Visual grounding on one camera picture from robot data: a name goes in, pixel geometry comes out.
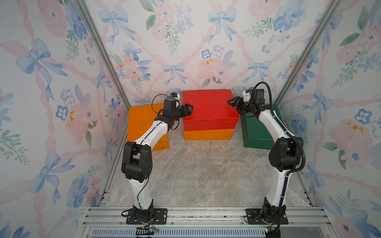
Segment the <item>red shoebox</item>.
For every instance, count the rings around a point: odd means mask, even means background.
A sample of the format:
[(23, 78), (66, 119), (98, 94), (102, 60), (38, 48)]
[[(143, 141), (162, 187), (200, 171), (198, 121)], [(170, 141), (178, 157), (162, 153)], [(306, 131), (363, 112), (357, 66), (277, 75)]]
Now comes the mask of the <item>red shoebox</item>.
[(227, 104), (233, 99), (231, 90), (197, 90), (182, 93), (183, 104), (193, 106), (190, 116), (183, 119), (185, 131), (230, 130), (240, 116)]

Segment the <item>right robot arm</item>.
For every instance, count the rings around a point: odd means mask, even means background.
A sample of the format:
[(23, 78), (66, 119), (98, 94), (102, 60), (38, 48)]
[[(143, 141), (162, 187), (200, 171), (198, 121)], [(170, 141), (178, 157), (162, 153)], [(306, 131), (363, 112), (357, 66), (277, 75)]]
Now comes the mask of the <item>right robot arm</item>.
[(263, 89), (246, 90), (242, 97), (234, 97), (227, 104), (242, 116), (254, 114), (272, 136), (274, 145), (269, 153), (269, 162), (273, 167), (273, 176), (260, 219), (269, 225), (279, 225), (286, 216), (284, 201), (290, 176), (305, 166), (303, 139), (291, 133), (273, 106), (265, 103)]

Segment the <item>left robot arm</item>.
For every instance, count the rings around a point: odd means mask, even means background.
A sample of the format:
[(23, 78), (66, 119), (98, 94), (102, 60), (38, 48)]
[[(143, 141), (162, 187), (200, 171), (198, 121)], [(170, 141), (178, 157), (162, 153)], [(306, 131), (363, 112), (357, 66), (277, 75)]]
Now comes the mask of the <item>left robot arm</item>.
[(129, 180), (135, 199), (127, 215), (128, 224), (150, 225), (154, 221), (153, 199), (148, 187), (153, 169), (152, 149), (176, 121), (192, 115), (192, 111), (192, 105), (181, 105), (177, 97), (167, 97), (152, 126), (139, 139), (125, 143), (121, 172)]

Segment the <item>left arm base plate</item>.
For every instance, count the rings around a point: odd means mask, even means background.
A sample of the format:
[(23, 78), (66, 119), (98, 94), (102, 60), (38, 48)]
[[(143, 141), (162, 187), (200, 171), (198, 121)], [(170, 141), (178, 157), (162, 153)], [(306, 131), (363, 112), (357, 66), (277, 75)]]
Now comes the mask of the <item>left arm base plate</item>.
[(141, 210), (132, 208), (126, 215), (127, 225), (166, 225), (168, 218), (167, 208), (153, 208)]

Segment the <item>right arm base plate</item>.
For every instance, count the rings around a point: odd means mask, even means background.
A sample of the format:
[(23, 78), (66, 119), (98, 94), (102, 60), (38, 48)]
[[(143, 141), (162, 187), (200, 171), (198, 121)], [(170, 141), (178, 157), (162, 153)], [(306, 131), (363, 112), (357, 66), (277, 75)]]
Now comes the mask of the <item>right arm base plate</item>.
[(261, 208), (245, 209), (246, 221), (250, 225), (277, 225), (279, 219), (279, 209), (270, 209), (264, 212)]

